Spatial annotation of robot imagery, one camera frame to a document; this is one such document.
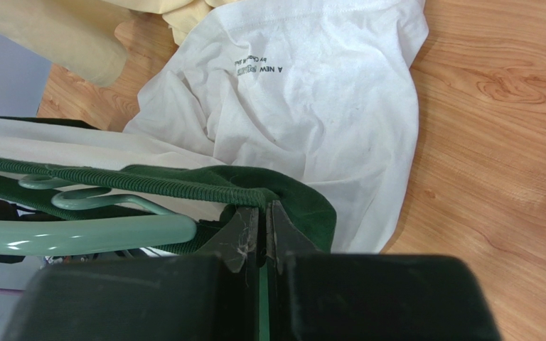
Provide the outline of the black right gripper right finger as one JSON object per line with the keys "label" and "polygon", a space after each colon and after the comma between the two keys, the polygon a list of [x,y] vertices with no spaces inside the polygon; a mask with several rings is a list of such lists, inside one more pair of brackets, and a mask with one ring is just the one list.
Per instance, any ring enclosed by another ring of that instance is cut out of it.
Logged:
{"label": "black right gripper right finger", "polygon": [[327,254],[267,209],[271,340],[499,340],[480,284],[460,259]]}

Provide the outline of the green and white t-shirt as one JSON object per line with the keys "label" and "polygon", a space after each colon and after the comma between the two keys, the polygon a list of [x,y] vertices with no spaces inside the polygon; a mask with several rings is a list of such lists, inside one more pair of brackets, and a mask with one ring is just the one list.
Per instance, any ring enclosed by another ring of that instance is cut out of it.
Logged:
{"label": "green and white t-shirt", "polygon": [[212,10],[139,91],[123,132],[0,118],[0,197],[66,220],[22,175],[226,217],[279,200],[319,249],[395,232],[419,132],[423,1],[239,1]]}

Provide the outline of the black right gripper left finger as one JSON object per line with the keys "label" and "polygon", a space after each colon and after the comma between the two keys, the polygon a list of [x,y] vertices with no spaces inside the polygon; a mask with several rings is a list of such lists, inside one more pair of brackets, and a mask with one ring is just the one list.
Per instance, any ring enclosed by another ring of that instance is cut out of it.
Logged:
{"label": "black right gripper left finger", "polygon": [[39,271],[5,340],[256,340],[259,212],[241,207],[199,252]]}

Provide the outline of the green plastic hanger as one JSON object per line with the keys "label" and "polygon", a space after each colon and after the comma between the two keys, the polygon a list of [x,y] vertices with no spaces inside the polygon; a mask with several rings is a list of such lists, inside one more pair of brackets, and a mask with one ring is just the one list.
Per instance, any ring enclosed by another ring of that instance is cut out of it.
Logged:
{"label": "green plastic hanger", "polygon": [[196,221],[132,194],[111,194],[108,188],[69,190],[70,181],[27,175],[18,184],[29,190],[63,188],[51,203],[62,210],[81,211],[126,203],[148,214],[96,220],[58,222],[0,221],[0,255],[72,256],[162,244],[189,242],[197,234]]}

